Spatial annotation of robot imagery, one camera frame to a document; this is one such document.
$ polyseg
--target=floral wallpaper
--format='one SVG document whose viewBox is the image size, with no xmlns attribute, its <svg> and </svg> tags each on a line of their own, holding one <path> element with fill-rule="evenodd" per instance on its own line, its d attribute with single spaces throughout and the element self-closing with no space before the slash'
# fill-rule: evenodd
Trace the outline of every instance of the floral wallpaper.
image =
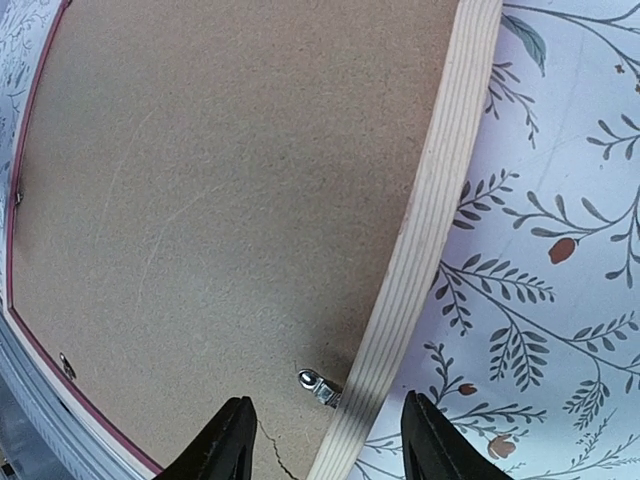
<svg viewBox="0 0 640 480">
<path fill-rule="evenodd" d="M 68 0 L 0 0 L 0 298 L 6 301 L 10 184 L 27 101 L 56 13 Z"/>
<path fill-rule="evenodd" d="M 520 480 L 640 471 L 640 3 L 505 3 L 421 321 L 350 480 L 403 479 L 425 393 Z"/>
</svg>

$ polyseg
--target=brown cardboard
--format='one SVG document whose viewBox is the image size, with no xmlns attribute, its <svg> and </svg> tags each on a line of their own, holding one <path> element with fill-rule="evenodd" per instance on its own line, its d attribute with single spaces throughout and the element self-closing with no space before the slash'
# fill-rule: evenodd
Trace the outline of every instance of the brown cardboard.
<svg viewBox="0 0 640 480">
<path fill-rule="evenodd" d="M 14 296 L 166 465 L 230 396 L 303 478 L 402 220 L 456 2 L 75 2 L 35 103 Z"/>
</svg>

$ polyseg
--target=scratch mark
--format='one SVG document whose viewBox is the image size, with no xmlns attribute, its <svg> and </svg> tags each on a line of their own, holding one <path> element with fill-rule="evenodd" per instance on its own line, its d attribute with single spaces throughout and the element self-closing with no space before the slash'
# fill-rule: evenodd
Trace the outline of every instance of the scratch mark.
<svg viewBox="0 0 640 480">
<path fill-rule="evenodd" d="M 287 474 L 287 476 L 291 479 L 291 480 L 300 480 L 298 477 L 295 477 L 287 467 L 284 466 L 284 464 L 282 463 L 282 459 L 280 458 L 280 452 L 278 451 L 278 445 L 276 444 L 276 440 L 275 438 L 272 438 L 269 436 L 269 434 L 267 433 L 267 431 L 264 429 L 264 427 L 262 426 L 262 422 L 260 420 L 258 420 L 258 425 L 260 426 L 260 430 L 262 430 L 262 433 L 264 434 L 265 437 L 267 437 L 267 440 L 269 440 L 271 442 L 271 444 L 273 445 L 273 451 L 276 454 L 276 460 L 278 461 L 278 465 L 280 465 L 280 468 L 284 471 L 284 473 Z"/>
<path fill-rule="evenodd" d="M 96 238 L 93 242 L 93 248 L 96 248 L 98 244 L 98 240 L 100 238 L 100 232 L 102 231 L 104 216 L 106 215 L 107 209 L 109 208 L 109 202 L 111 201 L 111 197 L 113 196 L 113 189 L 116 185 L 116 180 L 120 175 L 120 170 L 122 170 L 122 167 L 124 166 L 125 162 L 129 158 L 129 154 L 131 153 L 131 146 L 133 145 L 134 140 L 138 136 L 138 132 L 140 132 L 140 129 L 147 122 L 147 120 L 151 118 L 151 115 L 153 115 L 153 113 L 158 109 L 159 106 L 160 104 L 157 104 L 155 107 L 153 107 L 151 111 L 147 114 L 147 116 L 144 117 L 142 121 L 138 124 L 136 129 L 133 131 L 133 134 L 131 135 L 131 140 L 129 140 L 129 144 L 127 145 L 127 148 L 124 151 L 124 155 L 118 162 L 118 165 L 116 165 L 116 169 L 113 172 L 113 177 L 111 178 L 111 184 L 109 185 L 109 190 L 107 192 L 107 199 L 104 202 L 104 207 L 102 208 L 102 213 L 100 214 L 100 220 L 98 221 L 98 231 L 96 232 Z"/>
<path fill-rule="evenodd" d="M 187 205 L 182 207 L 180 210 L 172 213 L 164 221 L 164 223 L 162 224 L 162 227 L 160 228 L 160 232 L 158 232 L 158 238 L 156 239 L 156 243 L 153 245 L 153 248 L 151 249 L 151 253 L 149 253 L 149 256 L 147 257 L 147 261 L 145 263 L 144 270 L 142 271 L 142 277 L 140 278 L 140 283 L 138 284 L 138 297 L 136 299 L 136 306 L 135 306 L 135 308 L 133 310 L 133 318 L 134 319 L 138 315 L 138 310 L 140 308 L 140 302 L 142 301 L 142 290 L 143 290 L 143 287 L 144 287 L 144 281 L 147 278 L 147 273 L 149 272 L 149 267 L 151 266 L 151 262 L 153 262 L 153 259 L 155 258 L 156 254 L 158 253 L 158 248 L 160 247 L 160 243 L 162 242 L 162 238 L 164 237 L 164 233 L 167 230 L 167 228 L 169 227 L 169 225 L 171 224 L 171 222 L 173 222 L 178 217 L 178 215 L 181 215 L 184 212 L 186 212 L 198 200 L 201 200 L 202 198 L 204 198 L 205 195 L 207 195 L 209 193 L 213 193 L 213 192 L 221 189 L 225 185 L 226 185 L 226 183 L 222 183 L 222 184 L 218 185 L 217 187 L 215 187 L 215 188 L 213 188 L 211 190 L 208 190 L 206 192 L 202 192 L 200 195 L 194 197 L 193 200 L 191 200 Z"/>
</svg>

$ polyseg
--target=plywood edge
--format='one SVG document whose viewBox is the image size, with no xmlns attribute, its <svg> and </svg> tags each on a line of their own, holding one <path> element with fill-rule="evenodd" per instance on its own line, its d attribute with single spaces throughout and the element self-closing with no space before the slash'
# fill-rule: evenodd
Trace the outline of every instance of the plywood edge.
<svg viewBox="0 0 640 480">
<path fill-rule="evenodd" d="M 420 318 L 466 177 L 502 0 L 461 0 L 405 218 L 342 400 L 308 480 L 347 478 Z"/>
</svg>

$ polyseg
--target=metal clip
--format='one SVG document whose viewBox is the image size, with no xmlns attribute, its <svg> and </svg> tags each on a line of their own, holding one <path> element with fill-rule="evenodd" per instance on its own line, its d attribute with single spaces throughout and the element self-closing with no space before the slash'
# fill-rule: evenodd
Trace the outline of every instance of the metal clip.
<svg viewBox="0 0 640 480">
<path fill-rule="evenodd" d="M 64 353 L 60 353 L 60 361 L 62 362 L 62 369 L 65 377 L 67 377 L 67 380 L 70 382 L 73 382 L 77 378 L 76 372 L 69 363 L 69 360 L 67 360 L 67 357 L 64 356 Z"/>
<path fill-rule="evenodd" d="M 304 369 L 298 372 L 298 381 L 302 388 L 309 390 L 323 405 L 336 408 L 342 397 L 342 388 L 322 377 L 319 373 Z"/>
</svg>

